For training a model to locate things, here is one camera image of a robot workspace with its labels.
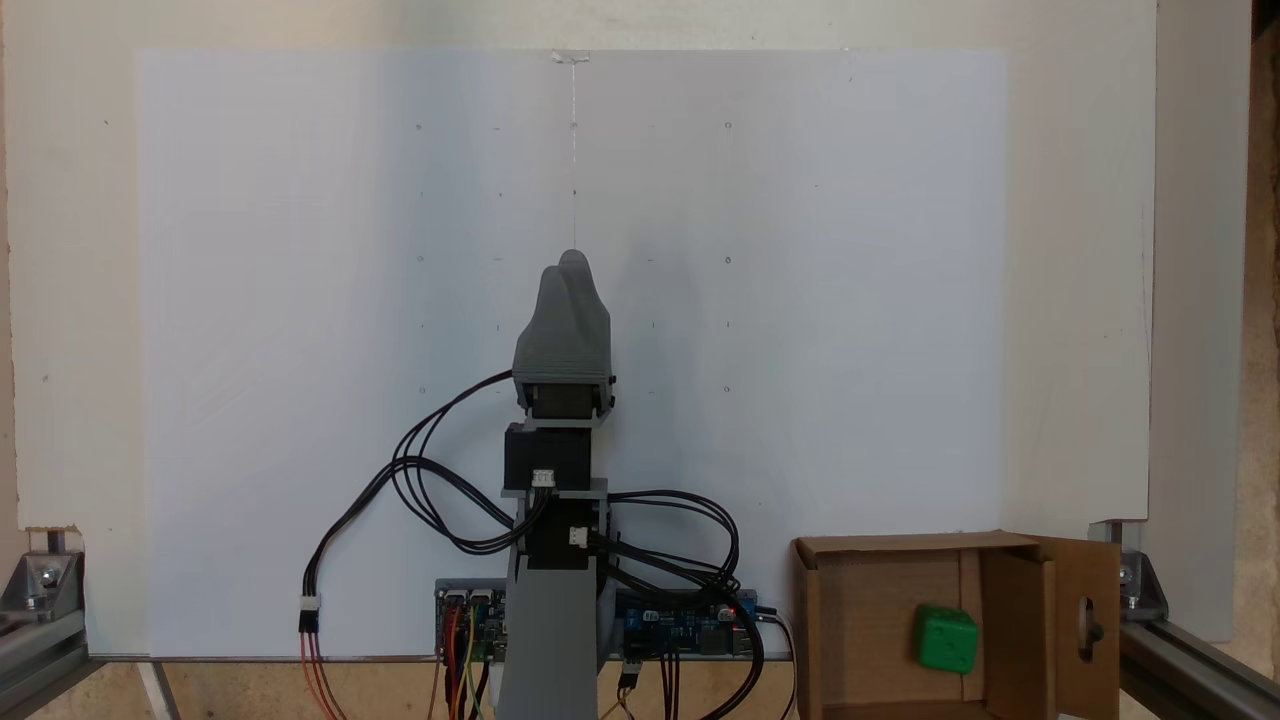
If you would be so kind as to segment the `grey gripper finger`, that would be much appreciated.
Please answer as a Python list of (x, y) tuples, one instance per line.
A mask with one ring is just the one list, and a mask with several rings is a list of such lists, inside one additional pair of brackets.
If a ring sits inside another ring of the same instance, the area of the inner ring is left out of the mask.
[(582, 251), (568, 249), (562, 254), (562, 278), (582, 337), (590, 336), (596, 346), (611, 346), (611, 314), (602, 301)]
[(517, 346), (559, 346), (570, 341), (572, 304), (564, 266), (547, 266), (540, 275), (532, 315), (517, 337)]

